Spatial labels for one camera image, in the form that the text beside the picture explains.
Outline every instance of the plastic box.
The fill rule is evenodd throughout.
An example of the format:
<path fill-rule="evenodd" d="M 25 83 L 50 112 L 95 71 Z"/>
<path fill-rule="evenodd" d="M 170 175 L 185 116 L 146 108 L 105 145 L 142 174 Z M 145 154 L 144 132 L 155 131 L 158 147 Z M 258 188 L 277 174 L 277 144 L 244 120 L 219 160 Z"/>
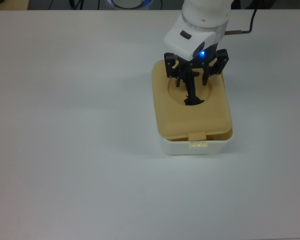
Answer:
<path fill-rule="evenodd" d="M 167 78 L 165 61 L 152 70 L 152 90 L 161 146 L 168 155 L 215 154 L 233 136 L 232 117 L 223 74 L 213 75 L 203 86 L 203 69 L 195 69 L 196 95 L 205 102 L 188 106 L 187 89 L 183 82 L 176 87 Z"/>

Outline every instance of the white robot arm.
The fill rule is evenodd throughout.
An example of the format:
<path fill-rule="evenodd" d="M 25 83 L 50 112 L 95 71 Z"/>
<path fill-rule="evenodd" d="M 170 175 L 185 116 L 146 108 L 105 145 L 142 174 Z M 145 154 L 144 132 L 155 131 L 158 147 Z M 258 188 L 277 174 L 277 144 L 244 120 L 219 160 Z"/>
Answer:
<path fill-rule="evenodd" d="M 182 13 L 164 38 L 180 58 L 191 61 L 224 36 L 233 0 L 184 0 Z"/>

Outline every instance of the beige lid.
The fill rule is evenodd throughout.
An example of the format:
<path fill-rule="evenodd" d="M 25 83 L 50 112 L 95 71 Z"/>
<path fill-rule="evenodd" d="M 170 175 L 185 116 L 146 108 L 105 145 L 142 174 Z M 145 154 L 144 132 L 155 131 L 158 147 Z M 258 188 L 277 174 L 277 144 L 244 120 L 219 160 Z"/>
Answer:
<path fill-rule="evenodd" d="M 157 62 L 152 70 L 152 90 L 157 127 L 167 140 L 206 140 L 207 136 L 221 135 L 232 130 L 232 118 L 223 75 L 209 78 L 203 86 L 203 69 L 195 69 L 196 95 L 205 102 L 188 106 L 187 89 L 183 81 L 176 87 L 174 79 L 167 78 L 165 61 Z"/>

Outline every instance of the blue object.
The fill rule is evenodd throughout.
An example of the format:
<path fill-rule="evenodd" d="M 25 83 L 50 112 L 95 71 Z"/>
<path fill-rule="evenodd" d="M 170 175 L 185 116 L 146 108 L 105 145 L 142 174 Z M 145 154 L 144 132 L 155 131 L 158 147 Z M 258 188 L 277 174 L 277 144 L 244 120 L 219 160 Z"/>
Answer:
<path fill-rule="evenodd" d="M 149 3 L 151 3 L 151 1 L 152 0 L 145 0 L 143 3 L 141 3 L 142 4 L 142 6 L 143 7 L 145 7 L 145 6 L 147 6 Z M 114 0 L 110 0 L 110 3 L 112 4 L 112 5 L 114 5 L 114 6 L 116 6 L 116 7 L 119 7 L 115 2 L 114 2 Z"/>

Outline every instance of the table surface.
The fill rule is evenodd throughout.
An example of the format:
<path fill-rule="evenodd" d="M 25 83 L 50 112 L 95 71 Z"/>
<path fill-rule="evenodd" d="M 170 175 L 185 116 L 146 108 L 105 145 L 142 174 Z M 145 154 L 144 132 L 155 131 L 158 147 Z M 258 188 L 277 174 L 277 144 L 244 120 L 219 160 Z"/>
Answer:
<path fill-rule="evenodd" d="M 0 239 L 300 238 L 300 10 L 224 37 L 233 140 L 172 157 L 151 70 L 178 14 L 0 12 Z"/>

